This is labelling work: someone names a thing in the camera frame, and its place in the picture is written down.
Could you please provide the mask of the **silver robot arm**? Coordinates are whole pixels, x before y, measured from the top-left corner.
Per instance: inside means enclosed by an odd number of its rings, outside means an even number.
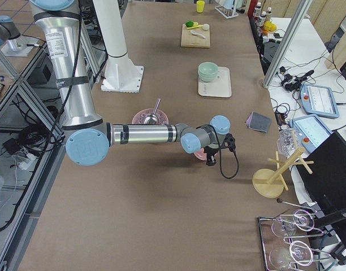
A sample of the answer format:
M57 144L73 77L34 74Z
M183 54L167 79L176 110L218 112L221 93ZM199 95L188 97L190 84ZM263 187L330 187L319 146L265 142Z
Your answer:
M66 120L66 152L76 164L101 162L113 145L180 142L191 154L204 149L207 163L233 144L230 121L215 116L198 128L186 124L111 124L95 111L89 77L81 51L83 18L78 1L31 1L35 23L43 30L60 91ZM107 51L103 90L137 93L144 73L130 60L117 1L94 1Z

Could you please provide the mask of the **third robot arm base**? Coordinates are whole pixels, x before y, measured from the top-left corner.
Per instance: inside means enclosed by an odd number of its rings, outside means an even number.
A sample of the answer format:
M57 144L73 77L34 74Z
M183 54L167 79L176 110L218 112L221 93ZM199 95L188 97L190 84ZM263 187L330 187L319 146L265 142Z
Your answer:
M27 57L32 49L7 15L0 15L0 46L5 56L15 57Z

